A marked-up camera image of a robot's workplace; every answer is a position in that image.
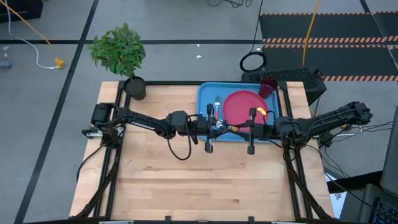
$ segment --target black floor mat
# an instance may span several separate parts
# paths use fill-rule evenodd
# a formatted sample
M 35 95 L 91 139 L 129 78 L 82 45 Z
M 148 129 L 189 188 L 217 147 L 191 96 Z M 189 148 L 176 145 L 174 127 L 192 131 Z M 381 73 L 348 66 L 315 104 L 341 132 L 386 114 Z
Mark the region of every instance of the black floor mat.
M 377 12 L 373 16 L 388 43 L 398 43 L 398 12 Z
M 389 46 L 392 57 L 398 63 L 398 46 Z
M 262 51 L 266 70 L 302 66 L 302 45 L 265 45 Z M 326 81 L 392 81 L 398 75 L 385 45 L 309 45 L 305 66 L 319 68 Z
M 303 43 L 313 14 L 269 13 L 260 16 L 266 43 Z M 370 13 L 317 14 L 311 43 L 381 43 L 382 35 Z

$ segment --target red plate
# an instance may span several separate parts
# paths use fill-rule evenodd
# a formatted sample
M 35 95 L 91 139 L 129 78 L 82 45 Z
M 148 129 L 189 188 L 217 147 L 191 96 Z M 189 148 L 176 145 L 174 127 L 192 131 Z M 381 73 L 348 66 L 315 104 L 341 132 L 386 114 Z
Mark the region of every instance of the red plate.
M 261 107 L 265 111 L 268 111 L 267 103 L 257 93 L 248 90 L 236 91 L 229 95 L 224 102 L 224 119 L 226 119 L 229 124 L 244 123 L 246 120 L 250 119 L 249 110 L 252 107 Z M 257 111 L 256 123 L 264 124 L 262 117 L 262 113 Z M 241 131 L 248 132 L 249 128 L 241 128 Z

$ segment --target fork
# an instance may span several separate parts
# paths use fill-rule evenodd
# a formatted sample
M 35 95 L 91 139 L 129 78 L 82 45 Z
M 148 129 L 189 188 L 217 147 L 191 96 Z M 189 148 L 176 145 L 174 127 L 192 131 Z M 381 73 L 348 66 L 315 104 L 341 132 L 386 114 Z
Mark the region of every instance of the fork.
M 216 105 L 216 119 L 218 119 L 218 107 L 220 106 L 220 96 L 216 96 L 216 102 L 214 103 Z

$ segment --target potted plant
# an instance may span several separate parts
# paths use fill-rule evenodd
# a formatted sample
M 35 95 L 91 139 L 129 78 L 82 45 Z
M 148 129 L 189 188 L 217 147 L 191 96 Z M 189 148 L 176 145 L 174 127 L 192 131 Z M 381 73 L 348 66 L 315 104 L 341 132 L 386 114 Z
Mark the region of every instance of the potted plant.
M 125 75 L 124 91 L 135 100 L 142 100 L 146 96 L 145 81 L 135 76 L 134 71 L 141 68 L 142 59 L 146 56 L 144 46 L 136 31 L 124 23 L 107 31 L 100 39 L 94 37 L 94 45 L 88 46 L 91 58 L 97 66 L 101 66 L 114 74 Z

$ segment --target yellow object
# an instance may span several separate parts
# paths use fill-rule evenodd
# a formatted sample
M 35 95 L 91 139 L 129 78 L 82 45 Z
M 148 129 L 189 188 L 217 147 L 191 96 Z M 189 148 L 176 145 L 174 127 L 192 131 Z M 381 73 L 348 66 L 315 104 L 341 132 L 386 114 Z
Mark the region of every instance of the yellow object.
M 318 0 L 317 6 L 315 6 L 315 12 L 314 12 L 313 15 L 312 15 L 310 27 L 308 28 L 307 36 L 306 36 L 306 38 L 305 38 L 305 42 L 304 42 L 304 51 L 303 51 L 303 66 L 304 66 L 304 63 L 305 63 L 305 52 L 307 51 L 308 38 L 310 37 L 312 25 L 313 25 L 313 22 L 314 22 L 314 20 L 315 20 L 315 16 L 316 16 L 316 14 L 317 14 L 317 12 L 318 12 L 320 3 L 321 3 L 321 0 Z
M 6 8 L 8 8 L 12 13 L 14 13 L 17 17 L 19 17 L 22 21 L 25 22 L 25 24 L 27 26 L 29 26 L 37 35 L 39 35 L 41 38 L 43 38 L 46 43 L 48 43 L 50 46 L 53 47 L 53 45 L 50 43 L 50 41 L 48 41 L 41 33 L 39 33 L 35 28 L 33 28 L 28 22 L 26 22 L 26 20 L 18 14 L 18 12 L 16 12 L 15 10 L 11 9 L 3 0 L 0 0 L 0 3 L 3 4 Z M 55 63 L 57 64 L 58 68 L 62 68 L 64 61 L 60 60 L 59 58 L 55 59 Z
M 238 128 L 238 127 L 235 127 L 235 126 L 232 126 L 231 130 L 232 130 L 233 132 L 239 132 L 239 128 Z
M 257 110 L 260 111 L 260 113 L 262 113 L 262 115 L 264 115 L 264 116 L 267 115 L 267 112 L 264 109 L 257 108 Z
M 59 58 L 55 58 L 55 63 L 57 64 L 58 68 L 63 68 L 63 60 L 60 60 Z

